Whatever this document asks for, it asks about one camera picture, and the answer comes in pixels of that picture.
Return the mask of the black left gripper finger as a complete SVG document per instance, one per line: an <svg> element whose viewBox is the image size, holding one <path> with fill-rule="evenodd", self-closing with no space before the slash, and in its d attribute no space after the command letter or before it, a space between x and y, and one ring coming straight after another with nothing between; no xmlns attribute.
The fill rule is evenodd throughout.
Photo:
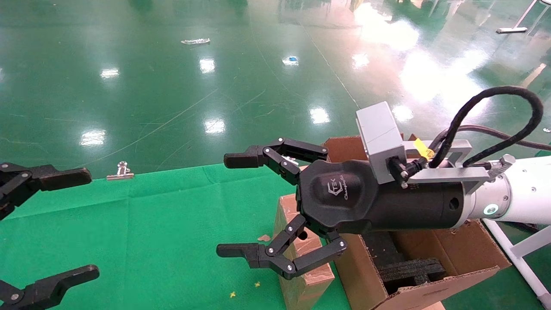
<svg viewBox="0 0 551 310"><path fill-rule="evenodd" d="M90 184L91 181L90 171L84 167L59 171L49 164L24 167L1 163L0 219L4 220L37 192L73 188Z"/></svg>
<svg viewBox="0 0 551 310"><path fill-rule="evenodd" d="M1 280L0 308L2 310L47 310L59 305L71 287L95 280L99 275L99 268L91 264L45 277L24 289Z"/></svg>

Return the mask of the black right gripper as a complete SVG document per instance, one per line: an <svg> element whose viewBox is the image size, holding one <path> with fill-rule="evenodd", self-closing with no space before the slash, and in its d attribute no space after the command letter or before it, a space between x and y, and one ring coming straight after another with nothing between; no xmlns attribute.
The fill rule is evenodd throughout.
<svg viewBox="0 0 551 310"><path fill-rule="evenodd" d="M303 171L287 157L312 163ZM378 184L368 161L330 163L328 149L293 139L253 145L226 153L225 167L269 167L291 185L298 185L298 214L269 245L217 245L219 257L242 257L251 269L271 269L286 280L334 261L347 249L337 233L445 229L459 223L464 195L461 183L427 183L402 188L395 181ZM321 233L327 244L290 260L288 247L305 228Z"/></svg>

